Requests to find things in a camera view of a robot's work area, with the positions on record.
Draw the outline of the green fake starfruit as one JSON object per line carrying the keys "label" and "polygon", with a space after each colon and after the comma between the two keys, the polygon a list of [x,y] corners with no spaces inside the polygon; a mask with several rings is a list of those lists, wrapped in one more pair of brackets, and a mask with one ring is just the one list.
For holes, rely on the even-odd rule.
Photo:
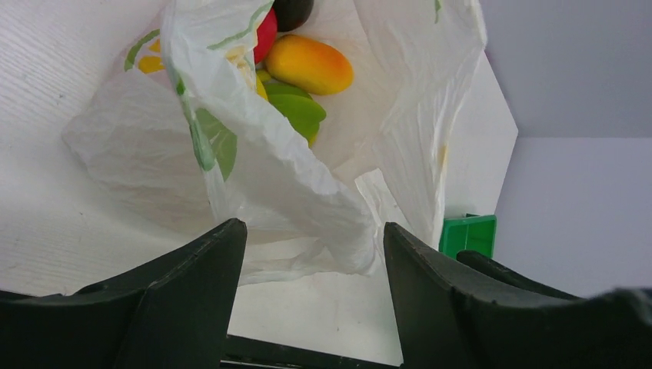
{"label": "green fake starfruit", "polygon": [[265,83],[268,101],[288,119],[310,148],[327,112],[304,90],[284,83]]}

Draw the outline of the red fake apple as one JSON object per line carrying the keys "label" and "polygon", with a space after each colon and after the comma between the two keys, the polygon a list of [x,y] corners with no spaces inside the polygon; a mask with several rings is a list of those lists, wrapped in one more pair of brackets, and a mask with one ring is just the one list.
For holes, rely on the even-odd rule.
{"label": "red fake apple", "polygon": [[278,32],[278,21],[275,10],[271,9],[257,28],[258,43],[254,47],[254,63],[264,60],[269,53]]}

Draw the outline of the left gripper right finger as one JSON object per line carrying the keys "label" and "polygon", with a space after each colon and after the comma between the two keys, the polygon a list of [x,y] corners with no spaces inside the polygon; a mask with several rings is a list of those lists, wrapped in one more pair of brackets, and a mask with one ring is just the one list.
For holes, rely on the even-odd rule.
{"label": "left gripper right finger", "polygon": [[405,368],[649,368],[651,291],[563,300],[497,281],[399,224],[384,255]]}

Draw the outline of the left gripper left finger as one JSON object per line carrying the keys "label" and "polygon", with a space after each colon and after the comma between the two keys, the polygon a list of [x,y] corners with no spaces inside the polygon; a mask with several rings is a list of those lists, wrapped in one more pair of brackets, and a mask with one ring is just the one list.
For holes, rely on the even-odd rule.
{"label": "left gripper left finger", "polygon": [[1,295],[3,368],[217,368],[247,228],[198,239],[72,295]]}

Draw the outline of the orange yellow fake mango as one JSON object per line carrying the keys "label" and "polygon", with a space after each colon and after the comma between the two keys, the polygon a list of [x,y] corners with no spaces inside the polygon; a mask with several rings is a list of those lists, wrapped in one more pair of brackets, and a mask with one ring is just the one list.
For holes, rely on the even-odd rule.
{"label": "orange yellow fake mango", "polygon": [[353,66],[342,52],[301,35],[278,38],[264,65],[271,77],[314,95],[338,94],[354,81]]}

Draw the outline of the long yellow fake banana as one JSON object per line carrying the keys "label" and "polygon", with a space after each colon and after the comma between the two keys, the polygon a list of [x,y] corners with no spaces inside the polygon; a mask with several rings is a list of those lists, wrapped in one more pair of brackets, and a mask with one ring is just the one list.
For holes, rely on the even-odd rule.
{"label": "long yellow fake banana", "polygon": [[265,82],[269,82],[272,79],[271,75],[265,69],[258,69],[256,71],[256,89],[257,93],[265,100],[268,100],[268,93],[265,89]]}

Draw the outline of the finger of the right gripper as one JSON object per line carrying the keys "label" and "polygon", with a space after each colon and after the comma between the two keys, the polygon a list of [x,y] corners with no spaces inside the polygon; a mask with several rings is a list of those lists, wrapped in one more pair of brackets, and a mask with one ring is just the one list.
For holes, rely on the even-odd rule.
{"label": "finger of the right gripper", "polygon": [[578,296],[574,296],[567,292],[531,280],[477,251],[459,251],[456,260],[490,278],[525,291],[542,294],[552,298],[560,298],[567,301],[579,299]]}

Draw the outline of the dark fake avocado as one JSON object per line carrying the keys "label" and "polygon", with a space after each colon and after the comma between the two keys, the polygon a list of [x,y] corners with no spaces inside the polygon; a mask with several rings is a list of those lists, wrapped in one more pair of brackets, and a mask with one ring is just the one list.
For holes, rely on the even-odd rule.
{"label": "dark fake avocado", "polygon": [[272,8],[278,31],[290,32],[302,26],[309,19],[313,7],[314,0],[275,0]]}

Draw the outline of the green plastic tray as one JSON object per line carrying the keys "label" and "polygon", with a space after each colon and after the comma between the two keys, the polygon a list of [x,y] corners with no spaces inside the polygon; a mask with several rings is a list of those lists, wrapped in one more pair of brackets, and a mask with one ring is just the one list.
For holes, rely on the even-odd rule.
{"label": "green plastic tray", "polygon": [[460,251],[476,251],[492,258],[497,230],[497,217],[493,214],[466,214],[462,218],[446,218],[443,222],[438,250],[450,258]]}

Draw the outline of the white plastic bag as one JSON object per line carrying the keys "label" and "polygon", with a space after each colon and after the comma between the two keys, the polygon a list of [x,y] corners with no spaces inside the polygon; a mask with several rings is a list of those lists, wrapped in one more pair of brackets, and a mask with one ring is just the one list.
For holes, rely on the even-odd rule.
{"label": "white plastic bag", "polygon": [[477,1],[318,1],[300,35],[341,50],[352,86],[321,96],[314,144],[255,90],[270,1],[171,1],[62,140],[116,201],[194,234],[239,218],[270,248],[241,283],[367,274],[397,206],[419,238],[444,220],[447,145],[487,43]]}

